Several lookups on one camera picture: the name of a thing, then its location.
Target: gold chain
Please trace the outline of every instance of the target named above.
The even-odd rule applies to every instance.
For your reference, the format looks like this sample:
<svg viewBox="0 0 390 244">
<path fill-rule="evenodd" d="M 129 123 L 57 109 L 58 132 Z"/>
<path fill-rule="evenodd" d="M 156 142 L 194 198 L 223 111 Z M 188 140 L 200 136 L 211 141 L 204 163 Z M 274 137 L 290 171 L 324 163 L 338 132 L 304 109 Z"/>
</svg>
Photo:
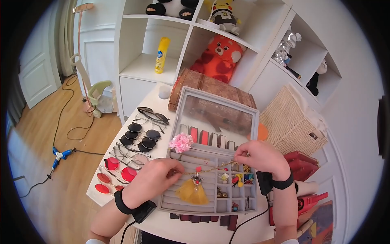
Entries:
<svg viewBox="0 0 390 244">
<path fill-rule="evenodd" d="M 199 172 L 182 172 L 183 175 L 195 175 L 196 173 L 206 173 L 206 172 L 210 172 L 210 171 L 213 171 L 215 169 L 219 169 L 223 166 L 226 166 L 226 165 L 229 165 L 229 164 L 237 164 L 236 161 L 232 160 L 230 161 L 229 163 L 226 163 L 226 164 L 221 164 L 221 166 L 218 166 L 218 167 L 215 167 L 215 168 L 212 168 L 212 169 L 209 169 L 209 170 L 203 170 L 203 171 L 199 171 Z"/>
</svg>

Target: yellow spray can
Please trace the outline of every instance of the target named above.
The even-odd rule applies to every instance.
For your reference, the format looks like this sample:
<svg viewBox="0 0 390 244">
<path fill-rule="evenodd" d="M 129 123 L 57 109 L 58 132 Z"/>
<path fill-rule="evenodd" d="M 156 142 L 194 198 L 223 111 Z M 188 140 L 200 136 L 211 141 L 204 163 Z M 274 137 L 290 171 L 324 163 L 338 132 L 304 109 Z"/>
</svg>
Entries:
<svg viewBox="0 0 390 244">
<path fill-rule="evenodd" d="M 157 74 L 161 74 L 164 69 L 165 58 L 167 56 L 167 50 L 170 43 L 170 39 L 167 37 L 161 37 L 160 44 L 158 45 L 158 52 L 156 58 L 156 68 L 154 71 Z"/>
</svg>

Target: power cord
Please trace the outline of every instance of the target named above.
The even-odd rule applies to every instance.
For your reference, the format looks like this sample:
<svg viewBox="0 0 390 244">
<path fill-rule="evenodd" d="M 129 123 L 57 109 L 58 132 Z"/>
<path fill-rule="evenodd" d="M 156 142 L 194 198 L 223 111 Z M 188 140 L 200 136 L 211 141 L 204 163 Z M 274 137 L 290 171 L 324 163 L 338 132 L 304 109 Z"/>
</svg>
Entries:
<svg viewBox="0 0 390 244">
<path fill-rule="evenodd" d="M 50 174 L 48 175 L 48 177 L 46 178 L 46 180 L 44 180 L 44 182 L 37 183 L 37 184 L 33 185 L 33 186 L 29 189 L 28 193 L 27 193 L 26 195 L 24 195 L 24 196 L 21 196 L 20 198 L 25 198 L 25 197 L 27 197 L 28 194 L 30 194 L 31 189 L 33 189 L 33 188 L 36 187 L 37 185 L 40 185 L 40 184 L 45 183 L 48 179 L 51 179 L 51 174 L 52 174 L 52 173 L 53 173 L 53 170 L 51 170 Z"/>
<path fill-rule="evenodd" d="M 237 228 L 236 228 L 236 229 L 235 229 L 235 231 L 233 232 L 233 235 L 232 235 L 232 237 L 230 238 L 229 244 L 231 244 L 231 243 L 232 243 L 232 240 L 233 240 L 234 234 L 236 233 L 236 231 L 238 230 L 238 228 L 240 228 L 240 226 L 241 226 L 241 225 L 243 225 L 243 224 L 245 224 L 245 223 L 247 223 L 247 222 L 249 222 L 249 221 L 253 220 L 254 218 L 257 218 L 257 217 L 259 217 L 259 216 L 261 216 L 261 215 L 265 214 L 265 213 L 266 213 L 266 212 L 269 210 L 269 199 L 268 199 L 268 196 L 267 196 L 267 195 L 266 195 L 266 198 L 267 198 L 267 204 L 268 204 L 268 207 L 267 207 L 267 209 L 266 209 L 264 212 L 262 212 L 261 214 L 258 214 L 258 215 L 256 215 L 255 217 L 252 217 L 252 218 L 248 219 L 247 221 L 243 222 L 242 224 L 240 224 L 239 226 L 237 226 Z"/>
<path fill-rule="evenodd" d="M 76 79 L 74 79 L 73 82 L 69 84 L 69 81 L 70 81 L 73 77 L 75 77 Z M 65 83 L 65 86 L 70 86 L 70 85 L 72 85 L 73 83 L 76 82 L 76 80 L 77 80 L 77 75 L 74 75 L 73 77 L 69 78 L 69 80 Z M 73 96 L 74 96 L 74 90 L 73 90 L 73 89 L 64 89 L 63 85 L 61 85 L 61 89 L 62 89 L 63 91 L 71 91 L 71 92 L 72 92 L 72 95 L 71 95 L 71 97 L 69 98 L 69 100 L 65 103 L 65 105 L 62 107 L 61 112 L 60 112 L 60 115 L 59 115 L 59 117 L 58 117 L 57 128 L 55 129 L 54 138 L 53 138 L 53 147 L 54 147 L 55 138 L 56 138 L 56 136 L 57 136 L 58 127 L 59 127 L 59 125 L 60 125 L 60 120 L 61 120 L 62 112 L 64 111 L 66 105 L 68 105 L 68 103 L 70 102 L 70 100 L 71 100 L 71 99 L 73 98 Z M 91 115 L 89 115 L 89 113 L 92 113 L 92 112 L 93 112 L 93 110 L 90 111 L 90 112 L 85 112 L 85 113 L 86 113 L 89 117 L 91 117 Z M 68 131 L 68 133 L 66 134 L 66 138 L 67 138 L 67 139 L 70 139 L 70 140 L 82 140 L 82 139 L 84 139 L 84 138 L 87 136 L 87 133 L 89 132 L 89 130 L 91 129 L 91 127 L 92 127 L 92 125 L 93 125 L 93 123 L 94 123 L 94 119 L 95 119 L 95 117 L 92 118 L 92 122 L 91 122 L 91 125 L 90 125 L 89 127 L 81 127 L 81 126 L 78 126 L 78 127 L 75 127 L 75 128 L 73 128 L 73 129 L 71 129 L 70 131 Z M 85 133 L 85 135 L 84 135 L 82 138 L 69 138 L 69 137 L 68 137 L 69 133 L 70 133 L 72 130 L 77 129 L 77 128 L 88 129 L 88 130 L 87 130 L 87 132 Z M 72 151 L 74 151 L 74 152 L 79 151 L 79 152 L 82 152 L 82 153 L 88 153 L 88 154 L 94 154 L 94 155 L 104 155 L 104 153 L 92 153 L 92 152 L 88 152 L 88 151 L 77 150 L 76 148 L 73 148 Z M 53 173 L 53 171 L 54 171 L 54 170 L 52 169 L 51 172 L 50 172 L 50 174 L 47 175 L 46 180 L 44 180 L 43 182 L 37 183 L 37 184 L 33 185 L 32 187 L 30 187 L 28 193 L 27 193 L 25 196 L 22 196 L 22 197 L 20 197 L 20 198 L 25 198 L 25 197 L 27 197 L 28 194 L 31 192 L 31 189 L 33 189 L 33 188 L 36 187 L 37 185 L 40 185 L 40 184 L 45 183 L 48 179 L 51 179 L 51 174 Z"/>
<path fill-rule="evenodd" d="M 127 228 L 129 228 L 129 227 L 130 227 L 131 225 L 133 225 L 135 222 L 136 222 L 136 221 L 134 220 L 131 224 L 129 224 L 128 226 L 126 226 L 126 228 L 124 229 L 123 234 L 122 234 L 121 244 L 123 243 L 124 234 L 126 233 Z"/>
</svg>

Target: red plush toy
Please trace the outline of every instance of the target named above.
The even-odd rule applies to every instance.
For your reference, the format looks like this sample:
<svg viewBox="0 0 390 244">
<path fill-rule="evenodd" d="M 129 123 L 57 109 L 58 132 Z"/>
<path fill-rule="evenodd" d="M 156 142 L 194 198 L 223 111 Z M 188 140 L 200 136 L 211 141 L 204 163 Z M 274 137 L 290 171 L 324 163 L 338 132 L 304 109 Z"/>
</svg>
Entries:
<svg viewBox="0 0 390 244">
<path fill-rule="evenodd" d="M 229 83 L 233 69 L 245 50 L 245 46 L 218 34 L 210 40 L 207 49 L 190 69 Z"/>
</svg>

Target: blue power splitter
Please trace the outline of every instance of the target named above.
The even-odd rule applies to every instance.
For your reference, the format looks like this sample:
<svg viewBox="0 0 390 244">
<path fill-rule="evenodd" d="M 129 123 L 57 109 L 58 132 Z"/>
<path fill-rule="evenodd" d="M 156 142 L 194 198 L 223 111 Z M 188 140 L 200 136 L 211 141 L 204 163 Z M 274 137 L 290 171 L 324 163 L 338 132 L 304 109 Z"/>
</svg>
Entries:
<svg viewBox="0 0 390 244">
<path fill-rule="evenodd" d="M 69 150 L 66 150 L 64 152 L 59 152 L 55 147 L 53 147 L 53 154 L 56 156 L 55 157 L 55 160 L 54 160 L 54 163 L 53 163 L 53 166 L 52 166 L 52 170 L 55 170 L 55 168 L 57 168 L 57 166 L 60 164 L 60 160 L 61 159 L 64 159 L 66 160 L 66 157 L 71 155 L 72 152 L 74 152 L 73 149 L 69 149 Z"/>
</svg>

